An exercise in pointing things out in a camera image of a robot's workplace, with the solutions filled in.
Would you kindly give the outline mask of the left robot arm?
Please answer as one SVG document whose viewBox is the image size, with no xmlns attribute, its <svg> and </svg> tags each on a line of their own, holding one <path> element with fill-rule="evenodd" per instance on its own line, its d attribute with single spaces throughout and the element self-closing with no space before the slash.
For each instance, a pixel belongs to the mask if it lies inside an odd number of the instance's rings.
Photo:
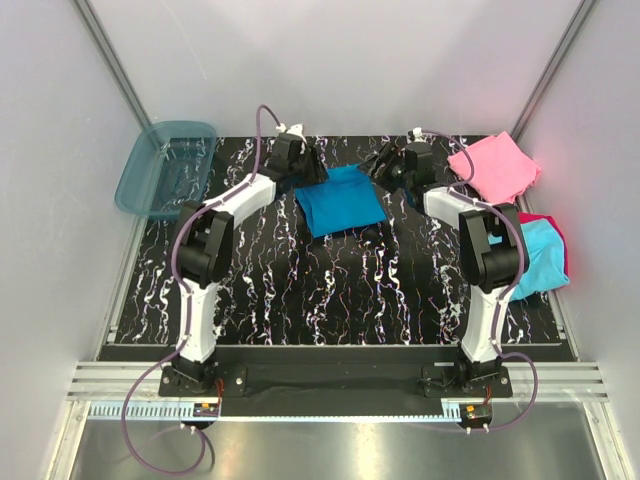
<svg viewBox="0 0 640 480">
<path fill-rule="evenodd" d="M 216 382 L 214 311 L 220 283 L 231 268 L 234 230 L 290 190 L 327 180 L 303 126 L 279 125 L 265 165 L 213 199 L 183 204 L 170 254 L 181 299 L 180 339 L 171 367 L 193 395 L 208 394 Z"/>
</svg>

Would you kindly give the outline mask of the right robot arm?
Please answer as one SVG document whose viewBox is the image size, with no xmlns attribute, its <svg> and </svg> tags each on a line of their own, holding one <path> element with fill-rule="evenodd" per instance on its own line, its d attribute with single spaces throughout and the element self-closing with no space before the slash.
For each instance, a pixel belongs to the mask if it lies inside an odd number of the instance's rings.
<svg viewBox="0 0 640 480">
<path fill-rule="evenodd" d="M 465 195 L 460 182 L 438 182 L 431 146 L 424 141 L 404 148 L 387 144 L 358 169 L 389 193 L 403 191 L 421 214 L 458 231 L 460 269 L 471 286 L 471 303 L 458 358 L 443 375 L 442 386 L 453 385 L 470 397 L 480 394 L 500 374 L 499 330 L 512 292 L 529 267 L 517 207 Z"/>
</svg>

